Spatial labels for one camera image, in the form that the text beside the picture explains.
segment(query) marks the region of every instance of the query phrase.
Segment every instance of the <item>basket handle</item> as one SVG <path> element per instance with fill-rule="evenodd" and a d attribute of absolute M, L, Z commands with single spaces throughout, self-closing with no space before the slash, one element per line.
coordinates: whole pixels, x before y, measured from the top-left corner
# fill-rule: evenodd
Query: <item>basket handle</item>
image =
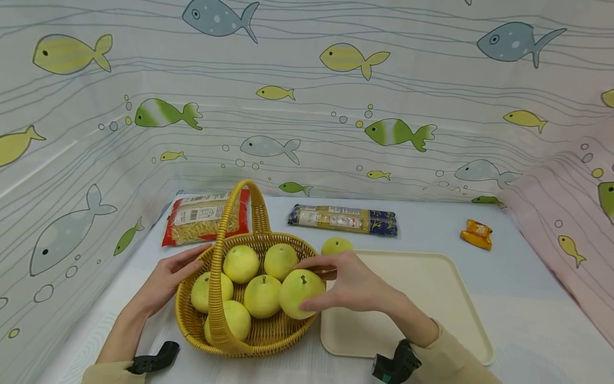
<path fill-rule="evenodd" d="M 230 332 L 222 302 L 222 260 L 223 243 L 226 239 L 228 221 L 235 205 L 236 199 L 240 196 L 243 187 L 247 186 L 252 200 L 252 231 L 254 234 L 271 233 L 268 213 L 266 212 L 265 199 L 258 186 L 251 180 L 240 181 L 230 192 L 230 196 L 224 207 L 222 218 L 217 230 L 216 244 L 213 249 L 211 261 L 211 280 L 209 282 L 209 330 L 211 339 L 215 347 L 229 354 L 253 353 L 254 347 L 237 340 Z"/>

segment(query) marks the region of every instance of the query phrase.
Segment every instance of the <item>blue spaghetti package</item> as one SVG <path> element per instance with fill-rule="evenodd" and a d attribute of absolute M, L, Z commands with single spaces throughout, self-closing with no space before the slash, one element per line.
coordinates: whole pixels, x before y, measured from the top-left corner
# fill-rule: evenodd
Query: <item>blue spaghetti package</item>
<path fill-rule="evenodd" d="M 288 224 L 372 235 L 397 235 L 397 216 L 394 212 L 342 206 L 296 204 L 288 215 Z"/>

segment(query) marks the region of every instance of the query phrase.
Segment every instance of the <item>yellow wicker basket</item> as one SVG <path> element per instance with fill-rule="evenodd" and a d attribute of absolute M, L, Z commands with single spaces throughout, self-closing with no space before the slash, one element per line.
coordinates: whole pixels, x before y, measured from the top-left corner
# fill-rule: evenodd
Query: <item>yellow wicker basket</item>
<path fill-rule="evenodd" d="M 226 228 L 235 200 L 239 197 L 241 189 L 247 186 L 252 200 L 252 230 L 229 238 Z M 252 328 L 245 342 L 236 339 L 228 329 L 222 306 L 222 284 L 220 274 L 224 255 L 236 245 L 248 245 L 256 251 L 260 258 L 260 271 L 264 273 L 264 257 L 269 247 L 286 243 L 297 252 L 300 260 L 317 256 L 317 252 L 303 240 L 287 233 L 271 233 L 268 214 L 262 193 L 251 180 L 243 180 L 230 193 L 230 197 L 222 213 L 215 246 L 203 252 L 198 259 L 204 262 L 203 268 L 190 278 L 184 280 L 177 290 L 175 298 L 175 316 L 181 333 L 194 347 L 207 353 L 224 355 L 231 358 L 249 358 L 269 356 L 279 353 L 294 345 L 303 337 L 316 319 L 316 315 L 304 319 L 294 320 L 283 311 L 277 312 L 268 319 L 252 318 Z M 207 343 L 204 337 L 204 321 L 207 315 L 194 309 L 190 301 L 190 293 L 196 279 L 205 272 L 211 271 L 209 286 L 209 327 L 214 345 Z M 247 284 L 235 284 L 233 300 L 243 302 L 243 295 Z"/>

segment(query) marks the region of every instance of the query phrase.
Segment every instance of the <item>yellow fish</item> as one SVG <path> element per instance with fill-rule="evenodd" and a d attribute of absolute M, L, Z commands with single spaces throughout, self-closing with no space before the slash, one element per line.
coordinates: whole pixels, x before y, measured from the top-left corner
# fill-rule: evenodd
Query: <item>yellow fish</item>
<path fill-rule="evenodd" d="M 390 52 L 377 52 L 365 60 L 358 48 L 341 42 L 326 48 L 320 55 L 320 60 L 328 69 L 336 72 L 349 72 L 360 68 L 363 77 L 369 80 L 371 79 L 371 67 L 383 63 L 388 56 Z"/>
<path fill-rule="evenodd" d="M 601 100 L 610 108 L 614 108 L 614 89 L 601 94 Z"/>
<path fill-rule="evenodd" d="M 580 268 L 580 263 L 586 261 L 586 258 L 578 253 L 575 242 L 569 236 L 559 236 L 559 246 L 561 246 L 563 252 L 576 260 L 576 268 Z"/>
<path fill-rule="evenodd" d="M 113 37 L 102 35 L 96 48 L 72 36 L 48 34 L 42 37 L 34 49 L 34 65 L 58 75 L 69 75 L 85 69 L 92 60 L 107 72 L 111 72 L 109 60 L 104 54 L 111 50 Z"/>
<path fill-rule="evenodd" d="M 184 155 L 184 151 L 181 152 L 164 152 L 162 156 L 160 156 L 161 162 L 167 162 L 169 160 L 175 160 L 179 157 L 183 157 L 187 160 L 187 157 Z"/>
<path fill-rule="evenodd" d="M 28 150 L 30 140 L 46 139 L 36 133 L 34 125 L 30 125 L 25 132 L 0 136 L 0 167 L 19 159 Z"/>
<path fill-rule="evenodd" d="M 521 127 L 538 127 L 539 133 L 542 133 L 543 126 L 548 122 L 537 117 L 536 114 L 529 111 L 513 111 L 503 116 L 505 121 L 512 124 L 520 125 Z"/>
<path fill-rule="evenodd" d="M 369 176 L 371 179 L 386 178 L 388 181 L 390 181 L 390 172 L 383 173 L 382 171 L 369 171 L 367 172 L 367 176 Z"/>
<path fill-rule="evenodd" d="M 263 99 L 269 100 L 281 100 L 285 97 L 294 98 L 294 89 L 283 89 L 282 87 L 276 87 L 275 85 L 267 85 L 266 87 L 260 88 L 256 95 L 262 97 Z"/>

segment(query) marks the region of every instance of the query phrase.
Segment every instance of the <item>beige sleeve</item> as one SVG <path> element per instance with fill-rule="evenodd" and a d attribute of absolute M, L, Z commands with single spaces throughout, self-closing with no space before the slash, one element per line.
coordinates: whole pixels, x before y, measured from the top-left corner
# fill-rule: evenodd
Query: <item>beige sleeve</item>
<path fill-rule="evenodd" d="M 501 384 L 501 381 L 475 358 L 437 321 L 439 337 L 421 348 L 411 345 L 422 366 L 416 376 L 422 383 L 438 384 Z"/>
<path fill-rule="evenodd" d="M 132 361 L 94 364 L 85 370 L 81 384 L 144 384 L 145 374 L 131 374 L 126 370 L 130 366 Z"/>

